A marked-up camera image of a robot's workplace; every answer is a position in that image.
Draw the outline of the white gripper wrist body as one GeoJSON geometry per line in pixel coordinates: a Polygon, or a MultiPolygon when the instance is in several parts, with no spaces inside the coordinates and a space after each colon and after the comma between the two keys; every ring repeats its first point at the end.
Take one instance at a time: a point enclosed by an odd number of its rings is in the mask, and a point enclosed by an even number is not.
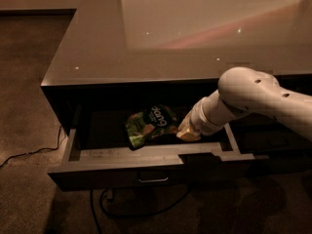
{"type": "Polygon", "coordinates": [[[191,109],[189,126],[192,134],[211,136],[219,132],[225,124],[249,115],[248,111],[226,104],[215,91],[200,99],[191,109]]]}

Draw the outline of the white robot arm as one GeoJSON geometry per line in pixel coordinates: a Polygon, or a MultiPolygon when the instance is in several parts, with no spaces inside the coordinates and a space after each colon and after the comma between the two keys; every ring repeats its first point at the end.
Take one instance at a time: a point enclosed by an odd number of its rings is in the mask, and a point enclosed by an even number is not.
{"type": "Polygon", "coordinates": [[[274,76],[246,67],[225,71],[217,82],[217,90],[192,107],[176,136],[196,141],[251,113],[274,119],[312,140],[312,97],[287,90],[274,76]]]}

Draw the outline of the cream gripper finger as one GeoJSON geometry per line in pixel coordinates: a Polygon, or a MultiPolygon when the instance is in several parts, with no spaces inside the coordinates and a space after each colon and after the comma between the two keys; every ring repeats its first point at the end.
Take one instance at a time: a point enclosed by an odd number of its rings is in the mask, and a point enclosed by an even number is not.
{"type": "Polygon", "coordinates": [[[178,132],[176,136],[184,141],[193,142],[201,138],[201,135],[197,133],[190,123],[191,113],[188,112],[184,117],[180,125],[178,126],[178,132]]]}

